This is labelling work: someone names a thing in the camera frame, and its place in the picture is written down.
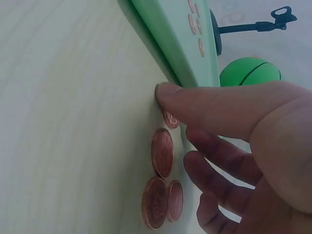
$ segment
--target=hand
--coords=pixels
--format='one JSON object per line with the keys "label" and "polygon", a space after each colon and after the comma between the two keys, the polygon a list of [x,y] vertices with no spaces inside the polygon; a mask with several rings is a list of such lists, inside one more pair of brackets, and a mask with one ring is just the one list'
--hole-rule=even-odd
{"label": "hand", "polygon": [[[261,85],[182,89],[161,84],[157,99],[186,124],[198,151],[185,169],[203,192],[197,210],[209,234],[312,233],[312,92],[274,81]],[[250,143],[252,154],[218,137]],[[255,190],[232,184],[207,158]],[[242,217],[238,224],[217,205]]]}

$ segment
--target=black stand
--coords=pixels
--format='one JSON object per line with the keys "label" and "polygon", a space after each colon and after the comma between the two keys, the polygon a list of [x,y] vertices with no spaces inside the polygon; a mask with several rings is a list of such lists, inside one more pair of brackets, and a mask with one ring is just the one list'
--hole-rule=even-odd
{"label": "black stand", "polygon": [[[276,14],[277,11],[280,11],[283,9],[286,9],[285,13],[280,14],[280,15]],[[279,8],[271,12],[271,16],[275,19],[275,23],[264,21],[264,22],[256,22],[255,24],[218,27],[218,23],[211,10],[210,10],[210,14],[211,14],[211,21],[212,21],[213,29],[214,29],[216,53],[218,56],[221,55],[221,52],[222,52],[221,34],[246,32],[246,31],[268,32],[274,29],[286,30],[287,23],[297,20],[297,17],[292,14],[292,9],[289,6],[284,6],[282,8]]]}

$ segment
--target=finger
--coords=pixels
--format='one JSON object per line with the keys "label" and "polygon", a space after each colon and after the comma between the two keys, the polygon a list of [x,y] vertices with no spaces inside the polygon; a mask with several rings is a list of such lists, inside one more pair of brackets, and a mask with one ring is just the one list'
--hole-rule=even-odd
{"label": "finger", "polygon": [[186,125],[248,141],[262,118],[307,92],[284,81],[193,89],[165,83],[156,95],[161,106]]}
{"label": "finger", "polygon": [[188,127],[186,136],[210,162],[231,176],[253,186],[261,179],[262,172],[251,154],[202,130]]}
{"label": "finger", "polygon": [[232,184],[216,172],[199,152],[188,152],[184,157],[184,166],[192,182],[203,193],[213,193],[220,206],[243,215],[253,190]]}
{"label": "finger", "polygon": [[235,234],[238,223],[228,219],[218,208],[217,199],[210,193],[200,196],[197,219],[208,234]]}

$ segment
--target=penny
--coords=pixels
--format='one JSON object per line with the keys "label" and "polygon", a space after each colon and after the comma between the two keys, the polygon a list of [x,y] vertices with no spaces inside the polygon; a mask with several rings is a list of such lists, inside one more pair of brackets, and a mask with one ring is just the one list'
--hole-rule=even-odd
{"label": "penny", "polygon": [[195,6],[194,6],[194,3],[193,3],[193,0],[188,0],[188,2],[189,2],[189,6],[190,6],[190,9],[191,9],[191,12],[195,13]]}
{"label": "penny", "polygon": [[168,213],[168,190],[160,177],[151,178],[143,193],[142,215],[144,223],[151,229],[160,228]]}
{"label": "penny", "polygon": [[202,57],[205,57],[205,47],[201,38],[198,38],[199,51]]}
{"label": "penny", "polygon": [[177,120],[169,112],[163,110],[163,115],[164,115],[165,122],[170,129],[175,129],[179,126],[179,120]]}
{"label": "penny", "polygon": [[174,162],[174,144],[170,133],[165,128],[155,131],[152,139],[152,163],[155,172],[167,178]]}
{"label": "penny", "polygon": [[178,180],[173,180],[169,186],[168,214],[169,221],[176,222],[179,220],[183,209],[183,189]]}
{"label": "penny", "polygon": [[196,24],[195,24],[195,22],[193,20],[192,14],[189,14],[188,18],[189,18],[189,24],[190,24],[190,27],[191,27],[191,31],[192,31],[193,35],[195,35],[197,33],[197,30],[196,30]]}

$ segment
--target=copper coin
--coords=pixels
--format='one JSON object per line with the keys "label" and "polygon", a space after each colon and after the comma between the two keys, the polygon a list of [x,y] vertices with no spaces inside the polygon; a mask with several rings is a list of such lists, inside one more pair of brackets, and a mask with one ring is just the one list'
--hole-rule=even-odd
{"label": "copper coin", "polygon": [[173,180],[169,186],[169,198],[168,198],[168,214],[169,221],[176,222],[181,216],[183,208],[183,189],[178,180]]}
{"label": "copper coin", "polygon": [[168,190],[165,181],[153,177],[148,181],[142,199],[143,220],[151,229],[160,228],[168,213]]}
{"label": "copper coin", "polygon": [[177,120],[169,112],[163,110],[163,115],[164,115],[165,122],[170,129],[175,129],[179,126],[179,120]]}
{"label": "copper coin", "polygon": [[157,129],[152,140],[152,163],[155,172],[167,178],[174,163],[174,144],[165,128]]}

